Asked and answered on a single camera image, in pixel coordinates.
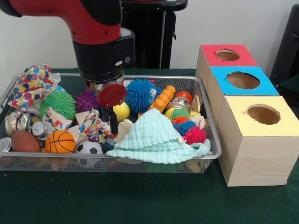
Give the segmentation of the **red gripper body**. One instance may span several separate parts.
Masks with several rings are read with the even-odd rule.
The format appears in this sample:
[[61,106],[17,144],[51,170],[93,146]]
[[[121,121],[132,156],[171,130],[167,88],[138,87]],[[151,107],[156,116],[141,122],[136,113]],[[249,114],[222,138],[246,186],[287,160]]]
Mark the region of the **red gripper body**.
[[127,90],[123,84],[112,83],[103,87],[98,93],[98,101],[101,107],[110,108],[120,105],[127,96]]

